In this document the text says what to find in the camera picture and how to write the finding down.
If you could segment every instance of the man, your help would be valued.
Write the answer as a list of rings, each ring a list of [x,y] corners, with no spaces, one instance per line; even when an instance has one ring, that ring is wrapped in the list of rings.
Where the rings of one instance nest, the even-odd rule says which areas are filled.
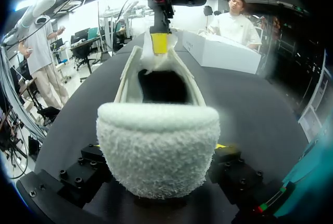
[[[49,19],[49,16],[40,16],[31,24],[28,36],[32,35],[19,43],[19,51],[27,59],[31,76],[37,78],[36,86],[47,106],[61,109],[68,100],[68,93],[53,64],[53,56],[48,40],[62,34],[65,28],[53,32]],[[50,83],[59,95],[61,106],[52,94]]]
[[[259,35],[252,22],[241,12],[245,8],[245,0],[230,0],[229,12],[215,16],[208,26],[208,32],[238,42],[251,49],[261,45]]]

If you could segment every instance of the white box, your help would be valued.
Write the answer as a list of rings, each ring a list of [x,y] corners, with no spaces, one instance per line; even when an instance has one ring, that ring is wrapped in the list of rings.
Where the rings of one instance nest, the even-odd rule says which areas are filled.
[[[184,31],[183,46],[202,67],[256,74],[261,59],[255,51],[221,36],[206,39]]]

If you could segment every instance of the green light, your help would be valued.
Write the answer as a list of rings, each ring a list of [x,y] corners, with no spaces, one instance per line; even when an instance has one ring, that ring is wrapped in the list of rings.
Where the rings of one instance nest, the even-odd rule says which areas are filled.
[[[268,207],[267,207],[266,203],[263,203],[260,205],[260,208],[261,208],[261,210],[265,211]]]

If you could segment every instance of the yellow tape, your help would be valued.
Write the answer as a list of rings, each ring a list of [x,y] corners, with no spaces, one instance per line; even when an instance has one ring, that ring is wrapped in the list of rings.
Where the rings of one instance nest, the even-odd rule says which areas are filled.
[[[221,145],[221,144],[217,144],[216,145],[216,149],[218,149],[218,148],[226,148],[227,146],[224,146],[224,145]]]
[[[154,54],[166,54],[168,52],[167,33],[152,33],[151,40]]]

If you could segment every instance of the black opening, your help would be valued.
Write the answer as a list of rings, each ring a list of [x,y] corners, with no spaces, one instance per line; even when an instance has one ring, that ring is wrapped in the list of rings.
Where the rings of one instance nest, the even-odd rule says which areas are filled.
[[[151,72],[147,70],[138,74],[143,90],[143,103],[177,103],[186,104],[188,93],[184,81],[173,71]]]

